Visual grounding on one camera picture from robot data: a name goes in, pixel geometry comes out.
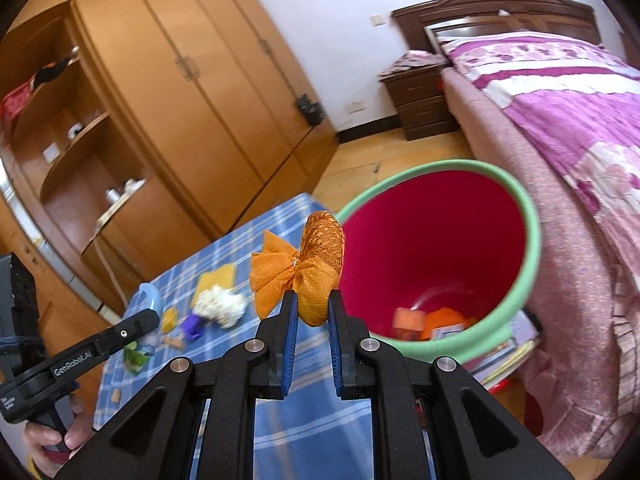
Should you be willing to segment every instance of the human hand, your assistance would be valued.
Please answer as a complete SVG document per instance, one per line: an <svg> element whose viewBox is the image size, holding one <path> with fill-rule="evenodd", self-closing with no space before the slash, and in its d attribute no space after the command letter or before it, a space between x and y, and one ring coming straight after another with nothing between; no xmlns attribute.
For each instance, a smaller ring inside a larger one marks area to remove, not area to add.
<svg viewBox="0 0 640 480"><path fill-rule="evenodd" d="M65 444L72 450L71 456L73 456L93 436L94 430L92 417L84 412L80 399L71 397L71 409L75 413L76 419L66 432ZM44 446L59 444L62 441L60 434L37 422L27 422L24 427L24 441L38 469L51 478L55 476L62 465L55 464L49 459Z"/></svg>

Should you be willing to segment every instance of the wooden wardrobe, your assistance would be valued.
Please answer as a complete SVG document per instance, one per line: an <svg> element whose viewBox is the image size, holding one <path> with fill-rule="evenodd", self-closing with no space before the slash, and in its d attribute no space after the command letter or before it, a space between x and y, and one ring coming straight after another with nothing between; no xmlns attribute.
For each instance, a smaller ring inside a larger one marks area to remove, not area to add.
<svg viewBox="0 0 640 480"><path fill-rule="evenodd" d="M73 45L80 59L36 92L1 155L47 240L118 312L98 248L128 298L311 192L335 151L329 121L311 128L296 107L318 96L258 0L31 0L0 43L0 92ZM129 178L146 183L97 230L106 190Z"/></svg>

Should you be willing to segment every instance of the wooden headboard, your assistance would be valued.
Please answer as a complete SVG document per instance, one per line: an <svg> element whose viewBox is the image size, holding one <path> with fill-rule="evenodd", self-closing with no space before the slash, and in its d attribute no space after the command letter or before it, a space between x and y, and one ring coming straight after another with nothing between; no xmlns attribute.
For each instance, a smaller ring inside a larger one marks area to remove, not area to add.
<svg viewBox="0 0 640 480"><path fill-rule="evenodd" d="M500 10L517 14L528 27L533 23L532 28L540 32L600 42L593 9L573 0L433 0L394 10L391 17L409 48L434 52L424 31L428 25L472 16L497 16Z"/></svg>

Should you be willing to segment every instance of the small beige object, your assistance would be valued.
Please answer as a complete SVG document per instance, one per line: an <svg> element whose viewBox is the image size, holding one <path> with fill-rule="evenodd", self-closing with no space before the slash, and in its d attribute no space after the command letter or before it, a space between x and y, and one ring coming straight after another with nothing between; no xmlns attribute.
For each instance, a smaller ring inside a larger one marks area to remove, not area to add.
<svg viewBox="0 0 640 480"><path fill-rule="evenodd" d="M116 388L111 394L111 402L113 402L114 404L119 404L121 397L122 397L122 392L120 391L119 388Z"/></svg>
<svg viewBox="0 0 640 480"><path fill-rule="evenodd" d="M182 339L180 339L179 337L169 337L169 336L163 335L160 338L160 341L163 342L165 345L171 346L172 348L175 348L177 350L184 350L184 344L182 342Z"/></svg>

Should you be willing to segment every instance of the triangular cutout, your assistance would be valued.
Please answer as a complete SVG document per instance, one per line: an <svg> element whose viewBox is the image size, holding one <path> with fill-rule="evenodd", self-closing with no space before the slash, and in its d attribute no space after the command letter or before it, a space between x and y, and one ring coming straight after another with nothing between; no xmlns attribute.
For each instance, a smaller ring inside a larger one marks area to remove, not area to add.
<svg viewBox="0 0 640 480"><path fill-rule="evenodd" d="M111 445L127 451L133 455L141 456L146 453L154 434L158 415L162 406L166 391L158 388L124 423L111 435Z"/></svg>
<svg viewBox="0 0 640 480"><path fill-rule="evenodd" d="M462 404L482 456L489 458L518 445L518 438L471 390L463 390Z"/></svg>

